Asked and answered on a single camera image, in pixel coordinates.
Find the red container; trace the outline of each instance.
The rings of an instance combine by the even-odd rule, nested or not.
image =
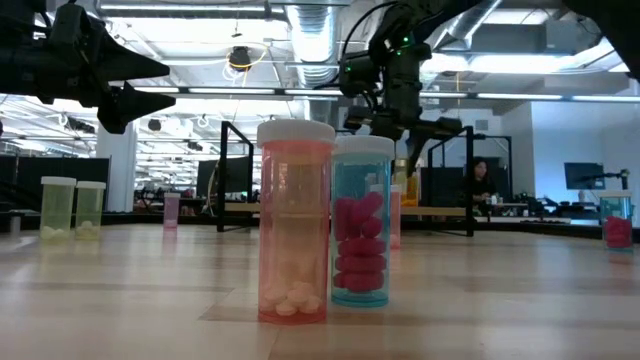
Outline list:
[[[297,325],[326,318],[334,139],[332,127],[313,121],[258,127],[261,321]]]

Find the person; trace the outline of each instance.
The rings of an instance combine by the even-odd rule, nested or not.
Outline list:
[[[467,192],[467,179],[463,180],[463,193]],[[474,207],[478,208],[480,212],[486,214],[490,208],[487,206],[487,199],[496,194],[496,186],[489,177],[489,169],[487,168],[487,161],[482,157],[473,158],[473,183],[471,184],[471,194],[473,195]]]

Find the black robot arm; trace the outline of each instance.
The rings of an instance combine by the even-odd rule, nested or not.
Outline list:
[[[369,50],[348,53],[340,62],[338,74],[341,92],[348,98],[362,95],[368,107],[349,109],[345,128],[371,127],[371,134],[399,140],[409,131],[407,148],[412,174],[428,139],[457,134],[458,120],[441,118],[422,121],[420,114],[420,64],[431,58],[424,41],[446,21],[478,5],[482,0],[450,0],[439,9],[433,0],[391,2],[373,35]],[[640,1],[637,0],[564,0],[576,13],[594,20],[611,41],[632,75],[640,76],[640,51],[636,34],[640,32]]]

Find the ceiling light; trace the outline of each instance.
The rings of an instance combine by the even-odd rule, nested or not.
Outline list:
[[[263,6],[221,6],[221,5],[188,5],[188,4],[104,4],[100,10],[150,10],[150,11],[264,11]],[[282,14],[283,9],[275,8],[273,13]]]
[[[340,90],[288,89],[284,93],[294,96],[342,96]]]
[[[469,70],[496,74],[552,74],[562,69],[566,61],[564,57],[553,55],[479,55],[471,60]]]
[[[495,100],[562,100],[562,95],[544,95],[544,94],[478,94],[478,99],[495,99]]]
[[[599,96],[585,95],[572,96],[573,101],[583,102],[610,102],[610,103],[640,103],[640,96]]]
[[[420,92],[421,98],[431,98],[431,99],[464,99],[467,96],[468,96],[467,93],[446,93],[446,92],[434,92],[434,91]]]
[[[144,91],[149,93],[176,94],[180,92],[180,89],[178,89],[177,87],[171,87],[171,86],[136,86],[135,89],[138,91]]]
[[[220,95],[274,95],[274,89],[247,88],[189,88],[192,94],[220,94]]]

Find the pipe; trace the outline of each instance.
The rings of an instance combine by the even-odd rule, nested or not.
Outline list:
[[[291,21],[291,44],[299,63],[336,64],[337,11],[326,6],[288,6]],[[296,68],[301,87],[325,84],[337,74],[337,66],[300,66]],[[339,129],[338,106],[333,102],[310,100],[305,104],[310,120]]]
[[[277,20],[288,22],[282,8],[249,5],[132,3],[122,0],[96,2],[100,17],[115,18],[177,18],[177,19],[241,19]]]
[[[296,61],[336,62],[337,10],[325,6],[288,6],[286,14],[291,21],[291,44]],[[302,87],[314,87],[331,80],[335,68],[298,68]]]
[[[450,45],[456,40],[462,41],[465,50],[471,48],[473,34],[487,20],[502,0],[485,0],[468,11],[458,15],[451,21],[447,29],[448,40],[443,40],[437,47]]]

